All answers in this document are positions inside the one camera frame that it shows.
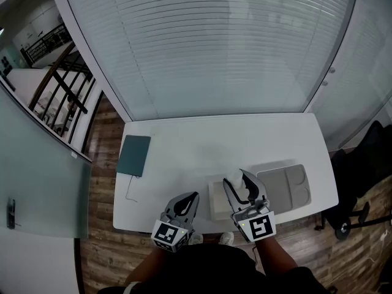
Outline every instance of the metal railing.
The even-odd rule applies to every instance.
[[[53,63],[53,65],[50,67],[49,71],[41,81],[40,85],[36,89],[29,104],[29,109],[36,113],[36,115],[61,138],[63,137],[64,133],[70,129],[70,121],[72,119],[73,126],[67,136],[68,143],[71,143],[72,141],[72,137],[74,135],[77,122],[80,118],[81,113],[83,112],[84,114],[86,114],[88,112],[85,107],[85,103],[95,83],[95,78],[92,78],[92,73],[88,69],[79,52],[77,51],[70,55],[70,52],[72,51],[74,46],[75,44],[74,42],[72,42],[63,51],[57,61]],[[62,71],[65,71],[64,73],[61,72],[62,75],[60,75],[60,73],[58,72],[60,69],[62,69]],[[72,81],[69,82],[68,80],[66,83],[64,80],[71,71],[75,73],[75,76],[73,77]],[[58,84],[53,90],[53,92],[50,92],[49,96],[42,98],[42,94],[45,88],[48,86],[50,80],[52,80],[52,78],[54,78]],[[81,81],[81,84],[75,92],[72,91],[72,88],[74,87],[77,80],[79,82]],[[85,87],[85,84],[87,83],[89,84],[89,87],[85,91],[83,100],[81,101],[79,97],[81,96],[81,92]],[[61,101],[58,104],[55,104],[55,100],[58,102],[56,94],[58,93],[59,88],[62,88],[65,91],[65,94],[62,97]],[[62,119],[58,122],[60,112],[65,110],[63,105],[66,99],[68,100],[68,111],[66,113],[63,113]],[[37,111],[37,105],[40,107],[40,110],[43,109],[43,111]]]
[[[52,29],[48,34],[41,37],[37,42],[30,46],[26,51],[22,51],[23,56],[31,64],[37,62],[54,49],[72,40],[64,24],[60,24]]]

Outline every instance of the shoe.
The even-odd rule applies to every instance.
[[[203,235],[199,233],[193,233],[188,241],[188,245],[196,245],[203,243]]]
[[[234,242],[234,233],[233,232],[226,232],[226,233],[223,233],[222,236],[220,237],[219,244],[231,246],[231,245],[233,245],[233,242]]]

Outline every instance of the window blinds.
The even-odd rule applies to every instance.
[[[69,0],[134,120],[299,112],[350,0]]]

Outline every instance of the white table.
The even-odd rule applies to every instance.
[[[299,219],[337,205],[330,157],[312,113],[204,116],[129,122],[126,135],[151,136],[143,176],[117,173],[113,225],[151,232],[173,197],[197,191],[194,229],[200,233],[236,230],[231,220],[212,222],[208,179],[253,165],[268,168],[303,164],[311,203],[278,214],[276,223]]]

